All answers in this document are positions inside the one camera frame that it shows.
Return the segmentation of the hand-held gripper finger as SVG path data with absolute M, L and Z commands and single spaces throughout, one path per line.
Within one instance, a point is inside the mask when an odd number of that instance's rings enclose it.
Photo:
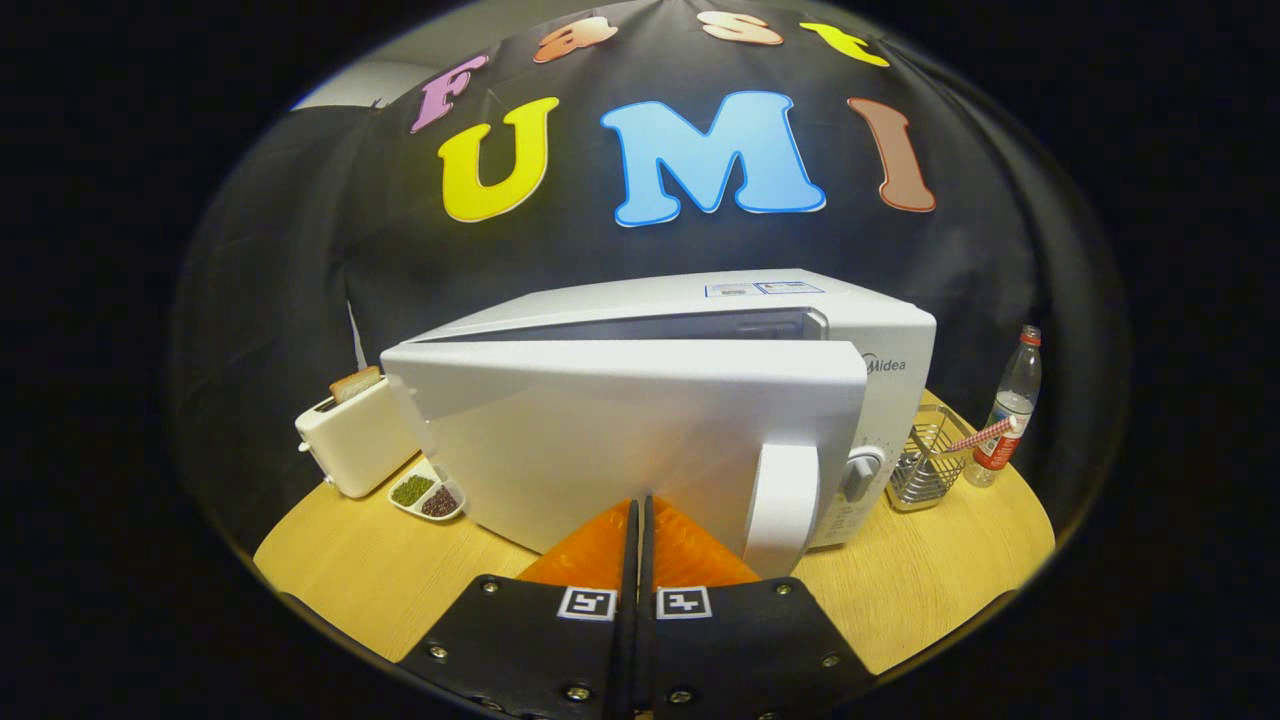
M 620 587 L 475 577 L 398 662 L 486 719 L 631 719 L 641 507 L 630 501 Z
M 795 577 L 662 585 L 672 559 L 645 497 L 640 542 L 640 698 L 654 719 L 832 719 L 874 674 Z

